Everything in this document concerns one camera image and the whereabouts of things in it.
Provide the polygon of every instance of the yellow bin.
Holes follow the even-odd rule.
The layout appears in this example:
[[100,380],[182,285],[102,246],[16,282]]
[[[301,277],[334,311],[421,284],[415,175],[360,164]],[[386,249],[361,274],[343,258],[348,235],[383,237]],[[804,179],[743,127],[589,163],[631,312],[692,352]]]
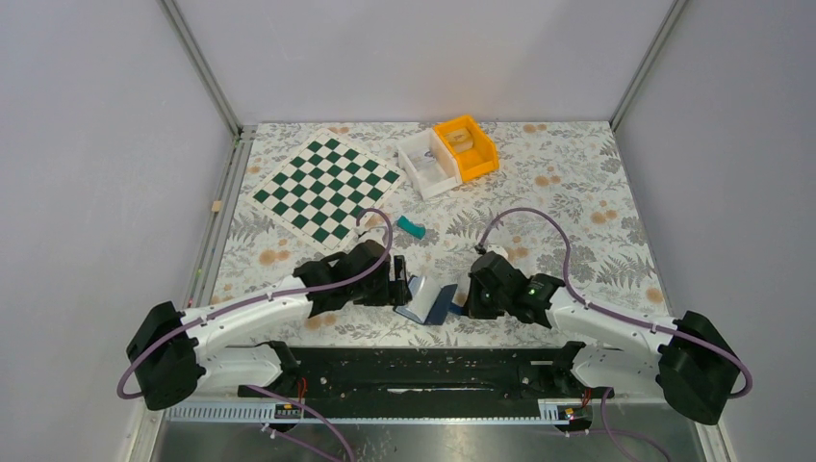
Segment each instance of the yellow bin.
[[[473,147],[457,154],[447,141],[446,134],[463,128],[467,129],[473,137]],[[498,168],[496,145],[493,144],[493,140],[485,135],[470,115],[462,115],[453,120],[440,123],[434,127],[434,131],[439,135],[440,140],[445,144],[453,158],[456,159],[456,163],[459,164],[459,173],[462,175],[463,182],[471,181],[473,178]]]

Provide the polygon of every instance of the teal object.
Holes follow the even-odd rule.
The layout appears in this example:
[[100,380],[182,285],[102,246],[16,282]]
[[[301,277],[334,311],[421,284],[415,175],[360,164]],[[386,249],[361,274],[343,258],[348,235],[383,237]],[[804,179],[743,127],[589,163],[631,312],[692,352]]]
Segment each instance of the teal object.
[[425,237],[425,227],[421,224],[412,223],[411,220],[405,216],[400,217],[396,221],[396,226],[417,239]]

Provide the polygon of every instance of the gray wall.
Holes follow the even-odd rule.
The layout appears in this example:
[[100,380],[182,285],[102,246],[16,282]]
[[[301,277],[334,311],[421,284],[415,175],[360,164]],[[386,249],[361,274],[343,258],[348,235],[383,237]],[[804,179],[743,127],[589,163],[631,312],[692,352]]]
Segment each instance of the gray wall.
[[816,3],[693,1],[618,133],[676,313],[710,317],[755,389],[741,462],[812,460]]
[[179,0],[238,117],[608,119],[672,0]]
[[230,137],[154,1],[2,2],[0,108],[0,460],[108,462]]

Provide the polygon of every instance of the green and white checkered board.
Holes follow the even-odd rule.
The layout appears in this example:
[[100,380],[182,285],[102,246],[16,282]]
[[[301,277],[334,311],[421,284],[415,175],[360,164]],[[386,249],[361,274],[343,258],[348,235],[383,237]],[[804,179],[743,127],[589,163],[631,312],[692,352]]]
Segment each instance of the green and white checkered board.
[[250,203],[324,254],[354,237],[360,211],[380,207],[404,180],[397,167],[319,130],[261,182]]

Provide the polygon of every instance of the gray floor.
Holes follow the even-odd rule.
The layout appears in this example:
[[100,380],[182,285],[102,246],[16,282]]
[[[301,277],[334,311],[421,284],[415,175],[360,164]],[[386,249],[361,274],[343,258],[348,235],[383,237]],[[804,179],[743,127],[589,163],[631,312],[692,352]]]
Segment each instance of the gray floor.
[[[596,406],[593,428],[601,428]],[[675,461],[702,461],[694,425],[668,406],[609,406],[613,428],[640,431],[666,448]],[[324,460],[290,442],[271,441],[252,424],[166,423],[153,462],[267,462]],[[569,439],[551,426],[529,425],[343,425],[339,430],[358,460],[431,461],[626,461],[604,434]],[[343,458],[343,447],[321,425],[301,425],[289,434]],[[619,437],[638,459],[665,461],[649,445]]]

